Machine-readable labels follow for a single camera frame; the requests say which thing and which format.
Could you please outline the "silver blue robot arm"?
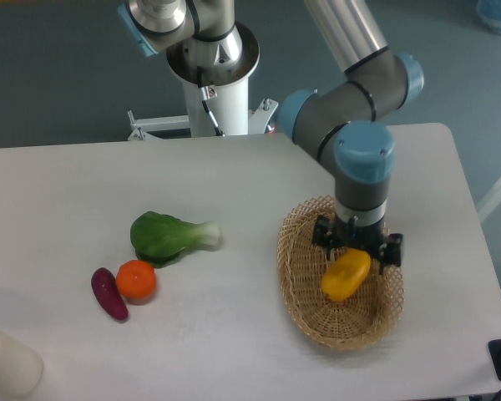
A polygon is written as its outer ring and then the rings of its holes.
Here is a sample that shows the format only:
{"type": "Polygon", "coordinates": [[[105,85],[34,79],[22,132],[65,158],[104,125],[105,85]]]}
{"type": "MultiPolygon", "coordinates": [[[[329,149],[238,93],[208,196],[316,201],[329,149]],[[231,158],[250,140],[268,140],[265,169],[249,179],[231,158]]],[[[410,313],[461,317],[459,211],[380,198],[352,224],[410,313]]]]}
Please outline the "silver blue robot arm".
{"type": "Polygon", "coordinates": [[[346,246],[381,266],[400,266],[403,237],[384,231],[395,144],[379,119],[423,89],[412,56],[395,54],[363,1],[309,1],[306,7],[340,69],[343,84],[325,93],[299,90],[283,102],[248,105],[248,79],[260,49],[235,20],[232,1],[125,1],[118,9],[146,56],[165,53],[185,93],[187,113],[132,119],[132,135],[188,128],[194,137],[263,134],[271,120],[335,180],[335,215],[319,217],[313,241],[346,246]]]}

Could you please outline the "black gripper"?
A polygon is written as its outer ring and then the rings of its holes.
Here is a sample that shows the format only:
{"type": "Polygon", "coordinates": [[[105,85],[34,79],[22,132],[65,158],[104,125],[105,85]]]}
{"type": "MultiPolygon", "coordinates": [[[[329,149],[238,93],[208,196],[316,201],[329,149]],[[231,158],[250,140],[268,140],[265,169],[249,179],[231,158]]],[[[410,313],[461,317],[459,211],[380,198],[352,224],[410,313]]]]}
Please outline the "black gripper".
{"type": "Polygon", "coordinates": [[[332,261],[335,250],[342,247],[378,256],[379,274],[383,275],[390,266],[401,267],[403,259],[403,234],[384,236],[384,216],[384,211],[337,210],[333,222],[327,216],[318,215],[311,243],[325,252],[328,261],[332,261]]]}

